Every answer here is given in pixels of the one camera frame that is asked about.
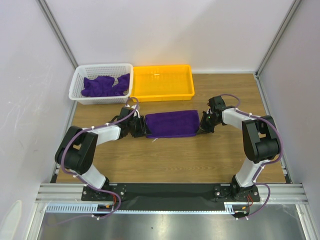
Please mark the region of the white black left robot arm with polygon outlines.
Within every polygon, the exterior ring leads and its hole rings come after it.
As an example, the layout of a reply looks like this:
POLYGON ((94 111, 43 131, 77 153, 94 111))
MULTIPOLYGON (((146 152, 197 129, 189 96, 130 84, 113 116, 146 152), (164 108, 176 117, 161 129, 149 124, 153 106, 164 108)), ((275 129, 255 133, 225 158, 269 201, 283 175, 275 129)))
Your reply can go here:
POLYGON ((89 128, 71 126, 62 139, 54 160, 63 172, 80 179, 86 187, 91 188, 97 199, 105 200, 110 194, 115 194, 111 192, 110 180, 93 164, 97 146, 120 140, 130 132, 143 133, 144 123, 139 106, 126 104, 119 115, 104 125, 89 128))

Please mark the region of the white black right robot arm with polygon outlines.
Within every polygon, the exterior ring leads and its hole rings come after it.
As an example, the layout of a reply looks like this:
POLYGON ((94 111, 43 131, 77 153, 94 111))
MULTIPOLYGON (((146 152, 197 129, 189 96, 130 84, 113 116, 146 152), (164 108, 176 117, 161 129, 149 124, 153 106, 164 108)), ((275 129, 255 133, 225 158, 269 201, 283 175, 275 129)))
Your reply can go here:
POLYGON ((209 109, 202 113, 197 133, 213 133, 217 125, 231 125, 242 131, 245 160, 222 198, 243 202, 252 197, 257 178, 265 166, 281 160, 284 146, 270 115, 257 116, 239 110, 239 105, 227 106, 223 96, 208 100, 209 109))

